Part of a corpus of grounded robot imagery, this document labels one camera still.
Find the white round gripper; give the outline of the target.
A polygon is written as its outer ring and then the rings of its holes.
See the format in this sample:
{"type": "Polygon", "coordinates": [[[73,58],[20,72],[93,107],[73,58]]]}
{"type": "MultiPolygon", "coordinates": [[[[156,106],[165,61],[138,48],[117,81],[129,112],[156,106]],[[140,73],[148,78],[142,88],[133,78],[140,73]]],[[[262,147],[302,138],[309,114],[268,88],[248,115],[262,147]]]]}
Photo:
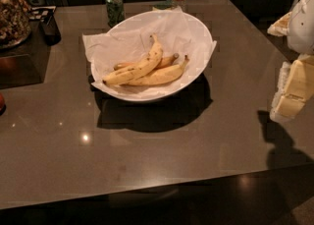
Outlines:
{"type": "Polygon", "coordinates": [[[292,120],[314,95],[314,0],[299,0],[291,12],[268,27],[267,33],[288,36],[288,47],[300,53],[280,68],[271,104],[271,120],[283,123],[292,120]]]}

